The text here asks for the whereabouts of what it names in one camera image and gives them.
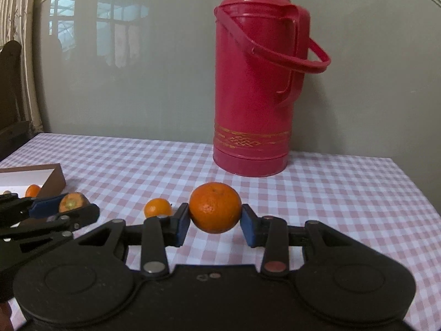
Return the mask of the orange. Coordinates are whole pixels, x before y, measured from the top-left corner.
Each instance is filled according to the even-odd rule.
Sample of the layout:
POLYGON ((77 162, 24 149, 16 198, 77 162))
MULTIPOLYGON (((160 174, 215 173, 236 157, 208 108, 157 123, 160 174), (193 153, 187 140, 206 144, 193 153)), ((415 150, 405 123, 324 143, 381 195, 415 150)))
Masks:
POLYGON ((146 218, 158 217, 158 216, 171 216, 173 209, 171 204, 164 198, 151 199, 144 206, 144 216, 146 218))
POLYGON ((35 185, 35 184, 29 185, 25 191, 25 197, 35 198, 38 196, 40 191, 41 191, 41 187, 39 185, 35 185))
POLYGON ((220 182, 209 182, 195 188, 188 206, 195 226, 210 234, 231 230, 241 218, 239 194, 220 182))

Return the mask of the wooden sofa with orange cushion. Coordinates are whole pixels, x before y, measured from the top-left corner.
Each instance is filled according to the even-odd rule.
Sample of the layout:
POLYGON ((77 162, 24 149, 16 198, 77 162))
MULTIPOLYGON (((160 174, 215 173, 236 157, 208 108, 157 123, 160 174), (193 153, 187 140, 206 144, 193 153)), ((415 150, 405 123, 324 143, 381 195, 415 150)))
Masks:
POLYGON ((22 46, 8 41, 1 49, 1 160, 34 137, 25 116, 21 82, 22 46))

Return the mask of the pink checkered tablecloth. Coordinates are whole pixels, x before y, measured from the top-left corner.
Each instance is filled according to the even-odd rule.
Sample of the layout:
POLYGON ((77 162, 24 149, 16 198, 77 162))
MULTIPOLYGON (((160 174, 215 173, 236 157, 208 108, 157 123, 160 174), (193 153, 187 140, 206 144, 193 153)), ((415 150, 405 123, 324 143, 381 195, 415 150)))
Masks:
POLYGON ((440 215, 389 158, 292 153, 281 173, 247 178, 220 169, 208 144, 40 134, 1 162, 38 164, 59 164, 66 190, 97 204, 101 222, 139 224, 150 199, 178 206, 209 181, 230 185, 260 216, 319 220, 405 265, 417 284, 407 322, 440 328, 440 215))

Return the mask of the red thermos flask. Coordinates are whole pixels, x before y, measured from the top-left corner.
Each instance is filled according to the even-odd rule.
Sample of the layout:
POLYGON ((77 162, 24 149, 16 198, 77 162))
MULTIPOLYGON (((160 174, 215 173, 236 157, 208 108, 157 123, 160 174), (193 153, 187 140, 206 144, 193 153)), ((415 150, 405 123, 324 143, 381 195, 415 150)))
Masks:
POLYGON ((278 174, 304 77, 330 57, 310 37, 308 10, 290 0, 223 0, 214 17, 214 162, 240 176, 278 174))

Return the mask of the carrot piece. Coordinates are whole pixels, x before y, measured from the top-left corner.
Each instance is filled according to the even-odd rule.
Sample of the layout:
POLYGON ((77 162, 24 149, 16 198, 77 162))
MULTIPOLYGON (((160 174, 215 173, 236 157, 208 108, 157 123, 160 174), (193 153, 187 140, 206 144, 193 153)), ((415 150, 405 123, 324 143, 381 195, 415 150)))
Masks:
POLYGON ((68 193, 60 201, 58 211, 60 213, 71 212, 72 210, 83 208, 89 204, 90 202, 84 194, 79 192, 68 193))

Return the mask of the brown cardboard box tray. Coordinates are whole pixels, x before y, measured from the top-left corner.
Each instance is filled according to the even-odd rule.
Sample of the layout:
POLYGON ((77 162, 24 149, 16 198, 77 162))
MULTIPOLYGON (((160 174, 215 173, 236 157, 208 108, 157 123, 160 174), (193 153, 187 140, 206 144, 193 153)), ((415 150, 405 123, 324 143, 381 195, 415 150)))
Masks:
POLYGON ((32 185, 40 188, 37 197, 58 196, 66 187, 60 164, 41 164, 27 167, 1 168, 1 194, 9 191, 24 197, 32 185))

